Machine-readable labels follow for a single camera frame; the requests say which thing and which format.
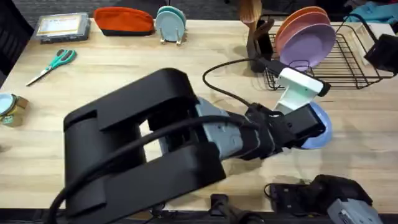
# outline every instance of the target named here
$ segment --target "small plate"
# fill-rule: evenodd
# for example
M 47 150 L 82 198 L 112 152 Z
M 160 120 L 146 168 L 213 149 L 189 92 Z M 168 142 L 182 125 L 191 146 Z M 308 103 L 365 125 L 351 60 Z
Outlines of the small plate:
M 159 15 L 162 12 L 174 12 L 174 13 L 176 13 L 176 15 L 178 15 L 181 18 L 181 20 L 184 22 L 184 26 L 187 25 L 187 18 L 185 17 L 185 14 L 181 10 L 177 9 L 176 7 L 173 7 L 173 6 L 162 6 L 157 11 L 157 14 Z
M 275 43 L 277 51 L 281 52 L 286 42 L 298 31 L 314 24 L 330 25 L 330 20 L 328 16 L 320 12 L 309 12 L 297 17 L 279 34 L 278 41 Z
M 16 99 L 12 94 L 0 94 L 0 115 L 6 114 L 14 107 Z
M 163 38 L 171 42 L 182 39 L 182 35 L 184 35 L 185 32 L 183 21 L 174 12 L 165 11 L 159 13 L 156 17 L 155 26 L 156 31 L 160 34 L 160 29 L 162 29 Z
M 331 52 L 336 33 L 328 24 L 314 24 L 295 33 L 279 52 L 280 62 L 299 71 L 318 65 Z
M 293 14 L 291 14 L 288 18 L 286 18 L 284 20 L 284 22 L 282 23 L 282 25 L 280 26 L 280 28 L 278 29 L 276 36 L 275 36 L 275 42 L 278 42 L 279 40 L 279 35 L 280 33 L 297 17 L 302 16 L 306 13 L 309 12 L 320 12 L 320 13 L 324 13 L 326 16 L 328 15 L 326 13 L 326 11 L 324 9 L 322 9 L 321 7 L 317 7 L 317 6 L 310 6 L 310 7 L 305 7 L 302 8 L 300 10 L 295 11 Z
M 324 133 L 320 134 L 314 138 L 308 138 L 305 143 L 301 146 L 302 149 L 319 149 L 326 146 L 331 140 L 333 128 L 331 125 L 330 118 L 328 114 L 316 103 L 310 103 L 313 110 L 316 112 L 318 117 L 321 119 L 322 123 L 325 125 L 326 130 Z

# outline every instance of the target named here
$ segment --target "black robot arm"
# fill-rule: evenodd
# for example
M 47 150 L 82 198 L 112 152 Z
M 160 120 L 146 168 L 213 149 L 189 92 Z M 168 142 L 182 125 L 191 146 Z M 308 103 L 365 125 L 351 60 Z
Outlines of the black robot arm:
M 153 133 L 141 137 L 144 121 Z M 114 222 L 225 179 L 223 159 L 264 159 L 324 130 L 309 105 L 234 114 L 197 97 L 183 72 L 161 69 L 67 115 L 66 187 L 47 223 L 65 199 L 70 223 Z M 146 162 L 143 145 L 159 137 L 163 156 Z

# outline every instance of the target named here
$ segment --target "light blue plate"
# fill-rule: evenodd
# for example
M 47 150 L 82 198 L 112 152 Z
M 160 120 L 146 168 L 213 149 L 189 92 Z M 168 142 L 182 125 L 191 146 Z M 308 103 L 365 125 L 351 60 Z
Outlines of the light blue plate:
M 178 36 L 182 38 L 185 32 L 185 26 L 181 18 L 176 13 L 165 11 L 161 12 L 156 17 L 156 31 L 160 34 L 160 28 L 162 28 L 163 38 L 167 41 L 176 42 Z
M 316 112 L 322 123 L 326 126 L 324 133 L 314 138 L 308 138 L 305 143 L 301 146 L 302 149 L 319 149 L 326 146 L 331 140 L 333 128 L 328 114 L 316 103 L 310 103 L 313 110 Z
M 178 15 L 181 18 L 181 20 L 184 22 L 184 26 L 187 25 L 187 18 L 185 17 L 185 14 L 181 10 L 177 9 L 176 7 L 173 7 L 173 6 L 162 6 L 157 11 L 157 14 L 159 15 L 159 13 L 162 13 L 162 12 L 174 12 L 174 13 L 176 13 L 176 15 Z

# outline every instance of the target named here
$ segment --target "table surface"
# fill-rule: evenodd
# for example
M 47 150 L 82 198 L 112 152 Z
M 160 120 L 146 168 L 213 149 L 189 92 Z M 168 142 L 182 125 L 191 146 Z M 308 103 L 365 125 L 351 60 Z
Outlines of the table surface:
M 64 185 L 65 115 L 160 68 L 186 72 L 197 95 L 220 108 L 244 113 L 240 102 L 210 90 L 201 75 L 219 63 L 247 57 L 247 32 L 239 21 L 188 21 L 187 41 L 177 47 L 161 45 L 157 34 L 106 37 L 93 22 L 90 39 L 84 42 L 40 45 L 30 41 L 1 88 L 3 93 L 27 98 L 30 107 L 23 126 L 0 127 L 0 208 L 48 208 Z M 75 49 L 76 60 L 25 87 L 60 48 Z M 220 68 L 208 80 L 271 108 L 282 93 L 267 90 L 247 63 Z M 263 161 L 224 161 L 227 179 L 177 198 L 167 208 L 207 210 L 211 194 L 228 194 L 231 203 L 242 209 L 270 211 L 263 193 L 266 184 L 331 174 L 357 180 L 379 212 L 398 213 L 397 94 L 394 79 L 362 90 L 332 90 L 316 99 L 333 123 L 333 140 L 326 147 L 286 150 Z M 142 125 L 142 132 L 149 133 L 147 125 Z M 158 144 L 147 145 L 146 154 L 148 160 L 159 157 Z

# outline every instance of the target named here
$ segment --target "pink plate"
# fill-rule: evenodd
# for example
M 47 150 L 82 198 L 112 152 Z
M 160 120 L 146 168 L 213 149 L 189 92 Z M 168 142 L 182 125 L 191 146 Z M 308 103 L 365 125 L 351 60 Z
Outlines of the pink plate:
M 331 52 L 336 42 L 336 33 L 332 26 L 314 24 L 294 34 L 279 52 L 280 62 L 305 71 L 318 65 Z
M 308 12 L 294 19 L 286 28 L 280 33 L 276 44 L 276 49 L 281 52 L 286 42 L 298 31 L 314 24 L 328 24 L 330 20 L 328 16 L 320 12 Z

